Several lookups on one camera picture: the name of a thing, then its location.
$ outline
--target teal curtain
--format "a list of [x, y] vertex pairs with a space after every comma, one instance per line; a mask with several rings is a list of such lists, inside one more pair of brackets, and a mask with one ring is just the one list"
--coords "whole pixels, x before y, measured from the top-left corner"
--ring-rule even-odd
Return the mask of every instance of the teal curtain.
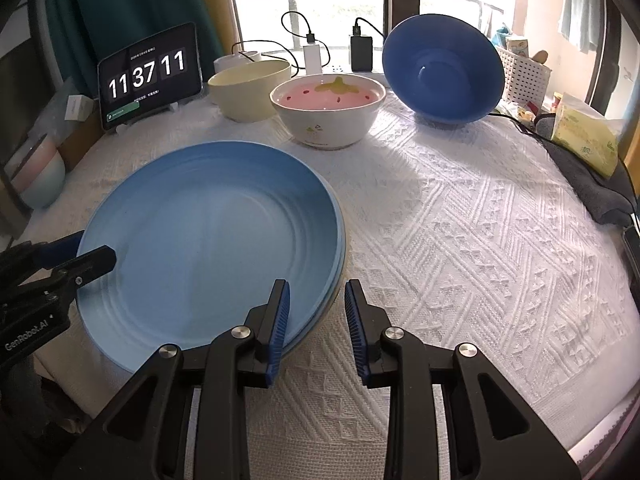
[[98, 62], [147, 36], [194, 22], [202, 76], [213, 75], [213, 60], [223, 56], [204, 0], [46, 0], [49, 35], [63, 79], [98, 95]]

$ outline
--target black charger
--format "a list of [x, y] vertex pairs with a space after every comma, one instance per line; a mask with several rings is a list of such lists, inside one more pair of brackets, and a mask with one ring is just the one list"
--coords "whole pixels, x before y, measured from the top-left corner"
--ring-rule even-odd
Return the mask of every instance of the black charger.
[[[357, 17], [353, 24], [353, 35], [350, 36], [349, 58], [352, 72], [373, 72], [373, 38], [371, 36], [362, 36], [360, 34], [360, 26], [358, 21], [369, 23], [361, 17]], [[369, 25], [380, 35], [385, 38], [377, 28], [369, 23]]]

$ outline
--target yellow tissue package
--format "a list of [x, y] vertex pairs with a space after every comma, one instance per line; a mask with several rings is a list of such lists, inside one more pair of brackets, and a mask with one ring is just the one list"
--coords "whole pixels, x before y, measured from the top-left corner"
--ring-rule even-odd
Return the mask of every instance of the yellow tissue package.
[[618, 164], [618, 141], [607, 121], [562, 106], [562, 102], [551, 141], [575, 153], [605, 178], [613, 174]]

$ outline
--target tablecloth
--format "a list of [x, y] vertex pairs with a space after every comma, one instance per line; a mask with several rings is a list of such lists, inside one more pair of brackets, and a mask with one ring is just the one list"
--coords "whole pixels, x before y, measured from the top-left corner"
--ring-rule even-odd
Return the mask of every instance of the tablecloth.
[[[83, 229], [137, 168], [222, 139], [276, 146], [324, 176], [350, 237], [345, 277], [424, 342], [477, 344], [565, 447], [638, 380], [640, 320], [607, 229], [546, 151], [501, 118], [441, 129], [389, 94], [365, 139], [321, 151], [293, 141], [277, 118], [237, 124], [195, 100], [104, 136], [23, 239]], [[95, 348], [75, 307], [70, 314], [71, 328], [37, 356], [96, 415], [128, 375]], [[285, 357], [275, 386], [248, 392], [253, 478], [381, 478], [388, 401], [388, 390], [360, 384], [340, 295]]]

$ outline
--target dark blue bowl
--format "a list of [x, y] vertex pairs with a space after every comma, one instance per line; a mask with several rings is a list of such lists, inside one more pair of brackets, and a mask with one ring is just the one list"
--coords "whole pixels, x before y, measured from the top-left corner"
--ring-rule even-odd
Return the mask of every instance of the dark blue bowl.
[[382, 65], [398, 98], [439, 123], [481, 119], [504, 90], [504, 68], [491, 42], [468, 23], [442, 14], [399, 23], [386, 38]]

